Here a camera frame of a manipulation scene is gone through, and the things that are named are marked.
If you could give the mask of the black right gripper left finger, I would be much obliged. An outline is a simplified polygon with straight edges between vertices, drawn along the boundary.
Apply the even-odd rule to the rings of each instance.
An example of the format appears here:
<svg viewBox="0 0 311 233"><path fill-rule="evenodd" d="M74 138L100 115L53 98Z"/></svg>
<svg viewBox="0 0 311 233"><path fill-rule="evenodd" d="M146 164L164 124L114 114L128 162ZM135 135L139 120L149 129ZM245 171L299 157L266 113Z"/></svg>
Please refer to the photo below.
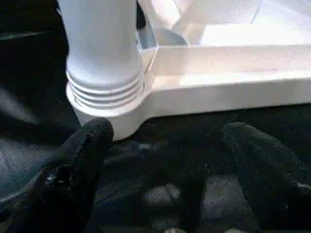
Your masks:
<svg viewBox="0 0 311 233"><path fill-rule="evenodd" d="M2 233L82 233L91 215L105 157L114 131L106 118L95 118L56 151L0 212Z"/></svg>

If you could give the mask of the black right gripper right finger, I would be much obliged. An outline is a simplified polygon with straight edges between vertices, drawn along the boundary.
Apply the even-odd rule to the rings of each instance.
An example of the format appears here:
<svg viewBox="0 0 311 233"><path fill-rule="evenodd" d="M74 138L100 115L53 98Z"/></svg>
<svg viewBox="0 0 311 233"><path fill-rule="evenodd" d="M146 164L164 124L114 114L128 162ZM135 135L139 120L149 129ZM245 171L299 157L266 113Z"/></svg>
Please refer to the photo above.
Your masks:
<svg viewBox="0 0 311 233"><path fill-rule="evenodd" d="M278 139L248 124L226 124L222 134L260 228L310 230L310 168Z"/></svg>

